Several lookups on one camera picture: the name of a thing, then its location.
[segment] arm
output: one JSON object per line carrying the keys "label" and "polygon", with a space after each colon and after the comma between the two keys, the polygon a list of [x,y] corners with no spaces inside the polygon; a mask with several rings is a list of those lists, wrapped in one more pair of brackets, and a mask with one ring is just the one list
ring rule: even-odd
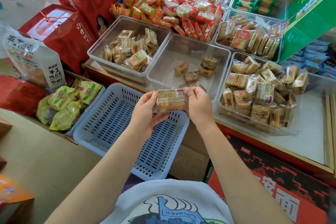
{"label": "arm", "polygon": [[136,104],[131,122],[99,163],[50,215],[51,223],[99,223],[113,210],[153,126],[168,115],[153,117],[157,93],[144,94]]}
{"label": "arm", "polygon": [[187,96],[190,118],[204,140],[234,222],[292,224],[217,127],[209,95],[195,87],[187,88]]}

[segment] left hand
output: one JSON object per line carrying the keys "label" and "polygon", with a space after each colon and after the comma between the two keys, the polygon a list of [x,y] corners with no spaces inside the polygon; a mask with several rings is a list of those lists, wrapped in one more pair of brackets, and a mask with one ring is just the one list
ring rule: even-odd
{"label": "left hand", "polygon": [[145,143],[151,137],[153,127],[169,117],[164,114],[160,117],[153,118],[153,107],[156,103],[157,92],[152,91],[144,94],[135,105],[131,121],[128,125],[141,141]]}

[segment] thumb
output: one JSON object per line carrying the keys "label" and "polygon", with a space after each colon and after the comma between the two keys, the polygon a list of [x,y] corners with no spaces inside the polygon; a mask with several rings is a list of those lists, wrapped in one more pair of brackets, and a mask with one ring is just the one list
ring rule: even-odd
{"label": "thumb", "polygon": [[147,100],[146,103],[144,103],[143,105],[152,109],[154,107],[154,105],[156,104],[156,99],[157,99],[157,96],[158,96],[158,93],[157,92],[154,92],[152,94],[152,96],[150,97],[149,100]]}
{"label": "thumb", "polygon": [[195,96],[195,93],[194,91],[192,90],[192,88],[188,87],[186,90],[185,90],[185,93],[188,97],[188,100],[189,102],[191,101],[195,101],[196,100],[196,96]]}

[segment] right hand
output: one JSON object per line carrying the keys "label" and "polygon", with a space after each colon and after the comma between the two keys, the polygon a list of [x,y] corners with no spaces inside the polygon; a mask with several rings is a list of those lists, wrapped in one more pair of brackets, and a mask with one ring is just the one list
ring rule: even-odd
{"label": "right hand", "polygon": [[200,87],[188,87],[185,92],[189,101],[189,116],[197,129],[215,123],[210,96]]}

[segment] floor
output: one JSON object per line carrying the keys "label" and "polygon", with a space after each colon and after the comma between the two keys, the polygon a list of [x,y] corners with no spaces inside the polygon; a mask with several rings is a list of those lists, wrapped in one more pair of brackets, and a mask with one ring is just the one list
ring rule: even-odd
{"label": "floor", "polygon": [[[0,73],[12,73],[1,60]],[[8,161],[2,172],[36,196],[21,223],[43,223],[101,157],[13,112],[0,109],[0,117],[13,124],[0,139],[0,156]]]}

